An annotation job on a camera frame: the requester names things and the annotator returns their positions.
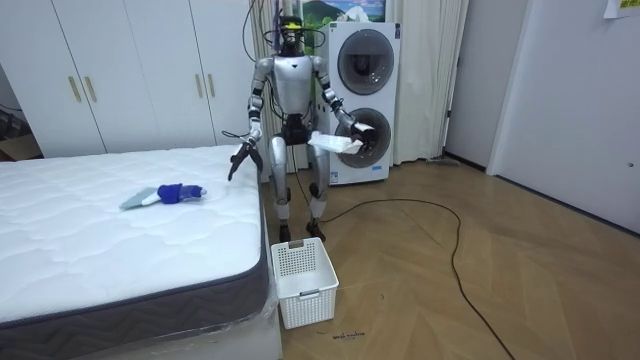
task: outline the stacked washer dryer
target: stacked washer dryer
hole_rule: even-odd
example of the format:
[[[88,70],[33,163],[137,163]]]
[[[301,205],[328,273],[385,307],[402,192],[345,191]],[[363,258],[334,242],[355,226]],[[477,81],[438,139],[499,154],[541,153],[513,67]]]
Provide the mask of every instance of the stacked washer dryer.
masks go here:
[[[331,87],[358,122],[377,130],[355,155],[331,154],[331,185],[389,177],[400,56],[400,24],[332,22],[316,35],[316,54],[328,63]],[[318,126],[326,134],[350,136],[316,88]]]

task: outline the blue cloth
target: blue cloth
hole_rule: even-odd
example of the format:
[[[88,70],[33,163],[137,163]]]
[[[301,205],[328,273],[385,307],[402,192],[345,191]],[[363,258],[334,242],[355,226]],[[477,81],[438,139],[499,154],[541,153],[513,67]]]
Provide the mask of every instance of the blue cloth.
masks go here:
[[[197,185],[162,185],[158,188],[158,196],[163,204],[177,204],[183,200],[202,197],[202,188]]]

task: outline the mattress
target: mattress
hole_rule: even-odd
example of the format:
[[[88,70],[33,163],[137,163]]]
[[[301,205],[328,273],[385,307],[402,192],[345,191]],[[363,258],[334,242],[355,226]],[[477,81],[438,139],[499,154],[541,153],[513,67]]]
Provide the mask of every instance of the mattress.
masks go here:
[[[260,187],[236,147],[0,163],[0,359],[72,359],[226,324],[269,288]],[[145,187],[201,201],[121,211]]]

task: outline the power cord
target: power cord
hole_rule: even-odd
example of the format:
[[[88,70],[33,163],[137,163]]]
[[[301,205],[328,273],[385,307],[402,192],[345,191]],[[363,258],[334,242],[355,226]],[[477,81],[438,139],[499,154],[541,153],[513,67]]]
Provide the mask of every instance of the power cord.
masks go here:
[[[249,54],[249,50],[247,50],[247,42],[244,40],[244,35],[247,32],[247,23],[249,22],[249,16],[251,16],[251,10],[253,10],[253,7],[256,5],[256,1],[257,0],[251,1],[251,6],[249,7],[249,10],[247,10],[247,16],[245,16],[244,24],[242,25],[242,47],[244,47],[244,53],[247,54],[249,59],[251,59],[251,61],[253,62],[256,62],[256,59],[254,59],[251,54]]]
[[[0,104],[0,107],[3,107],[3,108],[5,108],[5,109],[7,109],[7,110],[11,110],[11,111],[22,111],[22,109],[14,109],[14,108],[10,108],[10,107],[8,107],[8,106],[6,106],[6,105],[2,105],[2,104]]]
[[[300,186],[300,191],[302,192],[302,197],[304,197],[304,201],[307,203],[307,207],[309,206],[309,199],[307,199],[307,194],[304,192],[304,188],[302,187],[302,183],[300,182],[300,176],[298,175],[298,164],[296,164],[296,153],[293,153],[293,168],[296,171],[296,179],[298,180],[298,186]]]
[[[304,189],[302,188],[302,183],[300,182],[300,177],[298,176],[297,172],[296,172],[296,178],[298,179],[298,185],[300,185],[300,190],[302,190],[302,194],[304,195],[304,199],[305,199],[305,201],[307,201],[307,204],[308,204],[309,201],[307,200],[307,195],[304,193]],[[363,203],[360,203],[358,205],[355,205],[355,206],[351,207],[350,209],[348,209],[348,210],[346,210],[346,211],[340,213],[339,215],[336,215],[336,216],[334,216],[334,217],[332,217],[330,219],[320,220],[320,222],[321,223],[329,223],[329,222],[332,222],[334,220],[337,220],[337,219],[343,217],[344,215],[347,215],[348,213],[354,211],[355,209],[357,209],[357,208],[359,208],[361,206],[368,205],[368,204],[383,203],[383,202],[414,202],[414,203],[432,205],[432,206],[439,207],[441,209],[445,209],[448,212],[450,212],[453,216],[456,217],[456,219],[458,220],[458,227],[456,228],[456,246],[453,249],[453,252],[451,253],[450,264],[451,264],[451,269],[453,270],[453,274],[456,277],[456,282],[458,283],[458,289],[460,290],[460,294],[462,294],[462,297],[467,302],[467,304],[469,304],[469,307],[471,307],[471,309],[476,313],[476,315],[478,315],[480,320],[482,320],[482,322],[484,322],[484,324],[487,326],[489,331],[491,331],[491,334],[493,334],[493,337],[498,341],[498,343],[500,343],[500,346],[502,347],[504,352],[509,356],[509,358],[511,360],[516,360],[516,358],[511,353],[511,351],[509,351],[509,348],[507,348],[507,345],[505,345],[505,343],[502,341],[500,336],[498,336],[498,334],[493,329],[491,324],[489,324],[489,321],[487,321],[487,319],[482,315],[482,313],[480,313],[480,311],[475,307],[475,305],[473,305],[471,300],[469,300],[469,298],[467,297],[467,294],[464,291],[464,288],[462,287],[462,280],[460,280],[460,275],[458,274],[458,270],[456,269],[456,264],[455,264],[455,261],[454,261],[455,258],[456,258],[456,254],[458,253],[458,247],[460,246],[460,228],[462,227],[462,220],[460,219],[460,216],[455,211],[451,210],[450,208],[448,208],[448,207],[446,207],[444,205],[440,205],[440,204],[437,204],[437,203],[434,203],[434,202],[431,202],[431,201],[426,201],[426,200],[418,200],[418,199],[381,199],[381,200],[365,201]]]

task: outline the baseboard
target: baseboard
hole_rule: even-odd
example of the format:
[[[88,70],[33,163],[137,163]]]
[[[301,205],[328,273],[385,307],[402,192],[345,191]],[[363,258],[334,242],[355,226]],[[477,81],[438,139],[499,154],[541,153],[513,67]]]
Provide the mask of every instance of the baseboard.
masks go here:
[[[482,172],[486,172],[486,171],[487,171],[487,167],[486,167],[486,166],[482,166],[482,165],[480,165],[480,164],[476,164],[476,163],[474,163],[473,161],[467,160],[467,159],[462,158],[462,157],[460,157],[460,156],[458,156],[458,155],[452,154],[452,153],[450,153],[450,152],[448,152],[448,151],[445,151],[445,152],[444,152],[444,155],[445,155],[446,157],[450,157],[450,158],[452,158],[453,160],[457,160],[457,161],[459,161],[459,162],[460,162],[460,163],[462,163],[462,164],[465,164],[465,165],[467,165],[467,166],[470,166],[470,167],[472,167],[472,168],[474,168],[474,169],[476,169],[476,170],[480,170],[480,171],[482,171]]]
[[[556,198],[553,198],[551,196],[545,195],[545,194],[543,194],[543,193],[541,193],[541,192],[539,192],[537,190],[533,190],[530,187],[524,186],[524,185],[522,185],[520,183],[517,183],[515,181],[512,181],[512,180],[509,180],[509,179],[507,179],[507,178],[505,178],[503,176],[496,175],[495,177],[500,179],[500,180],[506,181],[509,184],[515,185],[515,186],[517,186],[517,187],[519,187],[519,188],[521,188],[523,190],[527,190],[528,192],[530,192],[532,194],[538,195],[541,198],[544,198],[544,199],[547,199],[549,201],[552,201],[552,202],[554,202],[554,203],[556,203],[558,205],[566,207],[567,209],[573,210],[573,211],[575,211],[575,212],[577,212],[577,213],[579,213],[581,215],[584,215],[584,216],[589,217],[589,218],[591,218],[593,220],[596,220],[596,221],[598,221],[598,222],[600,222],[602,224],[605,224],[605,225],[607,225],[609,227],[612,227],[612,228],[614,228],[616,230],[620,230],[625,234],[628,234],[628,235],[631,235],[631,236],[634,236],[634,237],[637,237],[638,239],[640,239],[640,234],[639,233],[637,233],[637,232],[635,232],[633,230],[627,229],[626,227],[620,226],[620,225],[618,225],[616,223],[612,223],[611,221],[603,219],[598,215],[594,215],[594,214],[592,214],[592,213],[590,213],[588,211],[584,211],[584,210],[582,210],[580,208],[577,208],[577,207],[575,207],[573,205],[569,205],[564,201],[560,201],[560,200],[558,200]]]

